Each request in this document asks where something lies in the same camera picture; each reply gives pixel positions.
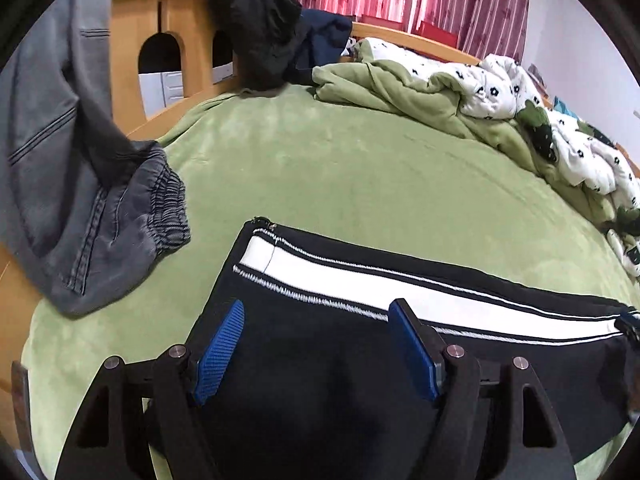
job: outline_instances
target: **black garment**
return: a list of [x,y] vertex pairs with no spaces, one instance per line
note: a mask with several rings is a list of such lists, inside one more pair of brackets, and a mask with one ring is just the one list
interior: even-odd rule
[[585,123],[584,121],[578,120],[578,130],[584,134],[587,134],[590,137],[595,137],[600,142],[606,144],[610,148],[615,148],[616,145],[613,143],[609,137],[603,134],[599,129],[589,123]]
[[[260,245],[280,251],[261,260],[257,267],[264,272],[252,267],[250,258]],[[601,322],[591,317],[614,319],[625,308],[613,300],[527,288],[478,270],[358,247],[261,219],[248,222],[186,343],[193,356],[202,355],[216,319],[226,314],[232,298],[242,300],[244,331],[220,389],[200,411],[225,480],[409,478],[436,421],[436,409],[414,390],[389,334],[386,311],[274,279],[271,264],[283,269],[283,257],[292,256],[298,257],[298,271],[320,265],[321,272],[297,273],[305,280],[325,271],[350,272],[353,281],[342,280],[350,287],[362,276],[391,278],[429,294],[445,291],[463,303],[483,302],[474,307],[527,312],[536,322],[576,320],[589,326]],[[478,358],[526,357],[576,462],[626,423],[628,344],[619,333],[553,346],[544,337],[504,340],[504,334],[473,328],[466,329],[467,336],[455,335],[460,327],[430,324],[447,343]],[[459,324],[470,326],[465,319]]]
[[277,88],[308,32],[296,0],[209,0],[216,27],[238,55],[244,84]]
[[619,233],[626,233],[633,237],[640,236],[640,210],[625,209],[620,206],[614,225]]
[[353,23],[345,16],[318,9],[302,9],[302,19],[309,24],[309,32],[285,79],[290,83],[311,86],[314,84],[311,72],[315,66],[338,62]]
[[527,100],[525,107],[516,114],[515,119],[529,134],[531,145],[536,153],[547,162],[555,164],[558,156],[554,151],[551,125],[545,109],[534,106],[530,100]]

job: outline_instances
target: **green blanket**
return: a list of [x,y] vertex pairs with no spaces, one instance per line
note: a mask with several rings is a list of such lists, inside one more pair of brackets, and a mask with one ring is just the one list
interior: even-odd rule
[[94,314],[69,320],[47,301],[34,313],[22,360],[47,476],[103,360],[154,358],[183,342],[253,216],[529,286],[638,303],[637,285],[589,222],[532,171],[470,138],[319,102],[300,86],[191,110],[162,139],[186,184],[191,242]]
[[316,95],[321,101],[406,115],[441,132],[488,144],[524,170],[543,177],[556,193],[596,226],[616,217],[608,197],[586,186],[573,187],[565,182],[558,169],[535,152],[526,132],[515,120],[476,119],[459,113],[462,88],[458,80],[448,74],[435,73],[424,81],[411,76],[396,62],[378,60],[316,67],[313,80],[319,85]]

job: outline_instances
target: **gray jeans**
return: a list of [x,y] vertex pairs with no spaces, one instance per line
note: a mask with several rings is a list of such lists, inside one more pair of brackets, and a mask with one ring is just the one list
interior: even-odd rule
[[0,73],[0,240],[65,314],[187,243],[184,184],[111,118],[111,0],[56,0]]

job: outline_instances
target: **black bracket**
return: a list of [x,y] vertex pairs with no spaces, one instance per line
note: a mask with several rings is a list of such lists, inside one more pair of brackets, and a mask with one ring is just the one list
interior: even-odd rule
[[[476,359],[447,346],[409,304],[395,300],[431,359],[444,405],[414,474],[420,480],[575,480],[562,428],[533,367],[523,357],[508,364]],[[478,424],[480,399],[492,402],[487,424]],[[474,452],[474,441],[482,449]]]
[[157,359],[125,364],[109,357],[89,387],[58,463],[59,480],[156,480],[142,399],[153,399],[174,480],[219,480],[185,387],[189,351],[175,345]]

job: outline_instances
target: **wooden bed frame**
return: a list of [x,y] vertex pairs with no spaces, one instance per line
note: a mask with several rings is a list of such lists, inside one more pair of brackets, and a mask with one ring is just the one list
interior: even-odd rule
[[[206,0],[113,0],[110,51],[113,117],[129,138],[158,138],[199,102],[240,88],[241,79],[237,75],[212,84],[215,31]],[[138,54],[143,43],[157,32],[171,34],[180,46],[185,98],[147,119],[138,79]],[[353,35],[380,38],[448,61],[479,62],[450,46],[390,28],[354,23]],[[241,73],[241,69],[234,59],[234,74]],[[18,440],[10,394],[11,363],[20,361],[40,298],[15,259],[0,245],[0,432],[15,448]]]

